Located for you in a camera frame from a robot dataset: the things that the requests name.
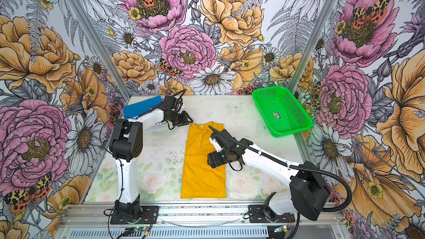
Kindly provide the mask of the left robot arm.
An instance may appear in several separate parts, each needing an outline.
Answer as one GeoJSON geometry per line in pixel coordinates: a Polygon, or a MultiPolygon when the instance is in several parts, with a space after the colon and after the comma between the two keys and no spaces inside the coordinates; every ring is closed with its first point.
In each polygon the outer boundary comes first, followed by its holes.
{"type": "Polygon", "coordinates": [[[143,149],[144,131],[159,123],[166,123],[170,130],[193,123],[188,113],[182,110],[185,92],[186,89],[145,100],[142,106],[136,106],[138,114],[124,114],[116,121],[107,150],[117,164],[119,191],[112,212],[117,218],[136,222],[142,216],[136,187],[136,159],[143,149]]]}

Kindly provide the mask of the folded blue t shirt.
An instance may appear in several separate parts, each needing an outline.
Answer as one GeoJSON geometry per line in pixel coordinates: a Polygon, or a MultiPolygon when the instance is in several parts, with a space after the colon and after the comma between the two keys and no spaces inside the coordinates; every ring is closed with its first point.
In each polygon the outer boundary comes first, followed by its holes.
{"type": "Polygon", "coordinates": [[[141,102],[137,102],[134,104],[129,104],[123,108],[124,119],[135,118],[140,114],[151,109],[153,106],[156,106],[162,102],[162,98],[160,96],[156,96],[153,98],[145,99],[141,102]]]}

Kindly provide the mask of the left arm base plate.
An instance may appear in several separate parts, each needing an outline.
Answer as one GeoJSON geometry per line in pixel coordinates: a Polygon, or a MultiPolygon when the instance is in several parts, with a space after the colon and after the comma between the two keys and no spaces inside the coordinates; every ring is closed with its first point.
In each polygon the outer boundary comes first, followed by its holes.
{"type": "Polygon", "coordinates": [[[119,209],[113,213],[110,224],[156,224],[158,215],[159,206],[141,206],[138,209],[119,209]]]}

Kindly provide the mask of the aluminium left corner post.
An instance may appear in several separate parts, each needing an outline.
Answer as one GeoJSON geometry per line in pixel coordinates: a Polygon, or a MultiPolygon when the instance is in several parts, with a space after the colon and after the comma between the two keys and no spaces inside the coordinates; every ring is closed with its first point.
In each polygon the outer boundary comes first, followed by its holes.
{"type": "Polygon", "coordinates": [[[92,21],[90,20],[89,15],[86,13],[85,8],[79,0],[66,0],[66,2],[68,3],[73,14],[75,14],[75,18],[79,20],[80,25],[90,40],[90,43],[94,46],[97,55],[103,60],[105,67],[115,82],[116,87],[119,89],[124,99],[128,101],[132,94],[130,93],[130,90],[127,88],[120,73],[118,72],[103,41],[99,37],[99,34],[97,33],[92,21]]]}

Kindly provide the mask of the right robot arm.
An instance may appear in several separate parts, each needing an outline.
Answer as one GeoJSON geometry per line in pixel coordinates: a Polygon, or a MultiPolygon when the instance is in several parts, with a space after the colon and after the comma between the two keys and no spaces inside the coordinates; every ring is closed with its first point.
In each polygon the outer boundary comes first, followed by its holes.
{"type": "Polygon", "coordinates": [[[279,216],[299,213],[308,220],[316,221],[330,196],[324,178],[314,164],[290,162],[261,149],[246,139],[236,140],[230,136],[213,133],[210,143],[215,151],[208,154],[207,164],[213,169],[239,162],[254,167],[289,187],[290,194],[273,191],[263,203],[263,213],[268,221],[276,222],[279,216]]]}

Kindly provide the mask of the yellow t shirt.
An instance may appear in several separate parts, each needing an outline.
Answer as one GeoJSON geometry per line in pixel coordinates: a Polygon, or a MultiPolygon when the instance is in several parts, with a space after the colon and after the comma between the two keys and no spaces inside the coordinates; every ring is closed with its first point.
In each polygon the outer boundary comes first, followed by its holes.
{"type": "Polygon", "coordinates": [[[226,198],[226,168],[212,169],[208,154],[216,151],[210,143],[212,127],[221,131],[224,125],[215,122],[191,124],[187,135],[183,165],[181,199],[226,198]]]}

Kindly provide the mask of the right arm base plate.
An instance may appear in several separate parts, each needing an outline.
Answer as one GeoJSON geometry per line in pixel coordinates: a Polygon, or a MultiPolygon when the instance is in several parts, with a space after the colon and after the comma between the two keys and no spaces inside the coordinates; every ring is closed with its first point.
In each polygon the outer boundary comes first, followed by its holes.
{"type": "Polygon", "coordinates": [[[270,209],[265,208],[263,205],[251,204],[248,206],[248,220],[250,223],[295,223],[295,216],[293,213],[286,213],[283,215],[276,215],[270,209]]]}

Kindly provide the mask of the green plastic basket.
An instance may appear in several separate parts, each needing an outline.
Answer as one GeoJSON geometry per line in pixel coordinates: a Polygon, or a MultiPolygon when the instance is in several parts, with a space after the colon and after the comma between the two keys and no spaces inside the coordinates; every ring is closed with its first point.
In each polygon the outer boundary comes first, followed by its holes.
{"type": "Polygon", "coordinates": [[[252,98],[273,137],[293,135],[313,127],[310,115],[286,87],[257,89],[252,98]]]}

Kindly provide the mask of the aluminium right corner post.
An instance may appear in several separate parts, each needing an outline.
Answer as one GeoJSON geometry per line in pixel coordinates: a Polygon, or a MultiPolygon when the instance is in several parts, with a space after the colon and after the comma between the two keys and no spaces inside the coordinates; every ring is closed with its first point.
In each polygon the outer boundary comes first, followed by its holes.
{"type": "Polygon", "coordinates": [[[307,45],[302,52],[302,56],[299,60],[299,64],[294,72],[294,75],[292,77],[292,80],[290,81],[289,90],[290,92],[294,92],[299,81],[301,80],[302,74],[304,70],[306,69],[308,62],[311,58],[311,55],[313,53],[313,49],[317,41],[319,40],[319,37],[321,36],[321,32],[326,25],[327,21],[329,20],[330,14],[336,5],[338,0],[325,0],[324,6],[318,15],[317,21],[313,27],[313,30],[311,31],[311,34],[309,36],[309,39],[307,41],[307,45]]]}

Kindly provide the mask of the aluminium corner post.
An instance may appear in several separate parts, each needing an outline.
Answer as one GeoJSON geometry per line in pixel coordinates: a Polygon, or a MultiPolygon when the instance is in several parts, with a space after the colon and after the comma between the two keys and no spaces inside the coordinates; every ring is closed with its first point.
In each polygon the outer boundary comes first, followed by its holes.
{"type": "Polygon", "coordinates": [[[118,72],[103,41],[99,37],[99,34],[97,33],[92,21],[90,20],[89,15],[86,13],[85,8],[79,0],[66,0],[66,2],[68,3],[73,14],[75,14],[75,18],[79,20],[80,25],[90,40],[90,43],[94,46],[97,55],[103,60],[105,67],[115,82],[116,87],[119,89],[124,99],[128,101],[132,94],[130,93],[130,90],[127,88],[120,73],[118,72]]]}
{"type": "Polygon", "coordinates": [[[294,75],[292,77],[292,80],[290,81],[289,90],[290,92],[294,92],[299,81],[301,80],[302,74],[304,70],[306,69],[308,62],[311,58],[311,55],[313,53],[313,49],[317,41],[319,40],[319,37],[321,36],[321,32],[326,25],[327,21],[329,20],[330,14],[336,5],[338,0],[325,0],[324,6],[318,15],[317,21],[313,27],[313,30],[311,31],[311,34],[309,36],[309,39],[307,41],[307,45],[302,52],[302,56],[299,60],[299,64],[294,72],[294,75]]]}

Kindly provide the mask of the aluminium front frame rail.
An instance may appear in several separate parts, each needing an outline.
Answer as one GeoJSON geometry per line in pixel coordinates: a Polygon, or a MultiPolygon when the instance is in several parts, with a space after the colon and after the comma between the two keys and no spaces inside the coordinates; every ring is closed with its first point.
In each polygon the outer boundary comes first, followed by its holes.
{"type": "MultiPolygon", "coordinates": [[[[194,200],[143,202],[142,206],[158,206],[154,227],[231,226],[250,225],[247,219],[249,205],[263,204],[262,200],[194,200]]],[[[114,204],[93,202],[72,205],[65,213],[60,227],[106,228],[108,216],[104,214],[114,204]]]]}

